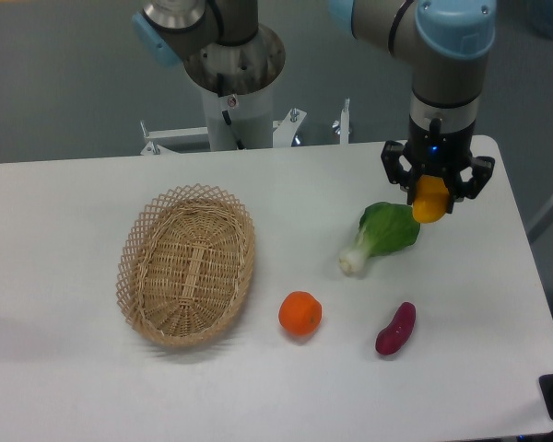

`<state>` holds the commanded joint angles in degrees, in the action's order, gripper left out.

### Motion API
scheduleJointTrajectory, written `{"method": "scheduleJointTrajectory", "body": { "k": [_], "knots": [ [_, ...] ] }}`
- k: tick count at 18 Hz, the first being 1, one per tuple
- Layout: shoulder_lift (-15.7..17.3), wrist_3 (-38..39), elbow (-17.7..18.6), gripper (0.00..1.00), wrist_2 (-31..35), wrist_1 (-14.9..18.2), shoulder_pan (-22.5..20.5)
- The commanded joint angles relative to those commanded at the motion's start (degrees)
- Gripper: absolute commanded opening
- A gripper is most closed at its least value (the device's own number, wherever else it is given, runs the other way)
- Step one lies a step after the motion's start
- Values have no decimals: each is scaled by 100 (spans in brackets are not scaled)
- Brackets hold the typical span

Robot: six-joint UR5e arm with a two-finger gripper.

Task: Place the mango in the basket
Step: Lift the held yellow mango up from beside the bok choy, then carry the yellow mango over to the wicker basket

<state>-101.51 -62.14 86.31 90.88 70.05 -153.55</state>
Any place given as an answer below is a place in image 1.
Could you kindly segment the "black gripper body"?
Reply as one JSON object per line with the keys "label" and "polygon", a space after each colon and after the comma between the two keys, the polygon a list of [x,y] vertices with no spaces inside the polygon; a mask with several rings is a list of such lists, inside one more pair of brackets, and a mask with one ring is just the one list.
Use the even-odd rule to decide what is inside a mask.
{"label": "black gripper body", "polygon": [[471,166],[471,141],[475,118],[456,123],[441,116],[423,117],[410,113],[404,157],[411,180],[423,175],[452,177]]}

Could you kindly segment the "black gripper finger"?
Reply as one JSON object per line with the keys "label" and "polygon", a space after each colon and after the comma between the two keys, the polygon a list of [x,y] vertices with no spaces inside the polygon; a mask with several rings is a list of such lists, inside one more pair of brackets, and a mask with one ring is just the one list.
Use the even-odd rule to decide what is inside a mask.
{"label": "black gripper finger", "polygon": [[388,181],[398,185],[406,193],[406,204],[412,205],[416,200],[418,172],[409,143],[386,141],[381,160]]}
{"label": "black gripper finger", "polygon": [[461,163],[445,171],[445,187],[449,192],[446,213],[451,214],[456,203],[474,200],[492,178],[495,158],[469,155]]}

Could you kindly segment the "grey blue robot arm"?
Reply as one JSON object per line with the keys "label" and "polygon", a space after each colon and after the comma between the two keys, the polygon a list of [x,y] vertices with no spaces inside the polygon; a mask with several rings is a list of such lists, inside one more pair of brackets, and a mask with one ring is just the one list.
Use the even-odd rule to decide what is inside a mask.
{"label": "grey blue robot arm", "polygon": [[[353,38],[412,67],[408,138],[387,142],[381,157],[416,220],[435,222],[475,199],[494,168],[493,158],[472,154],[471,141],[495,40],[495,3],[333,1],[329,11]],[[132,23],[160,64],[182,64],[210,100],[213,149],[274,145],[272,107],[259,95],[275,84],[286,55],[260,23],[256,2],[147,1]]]}

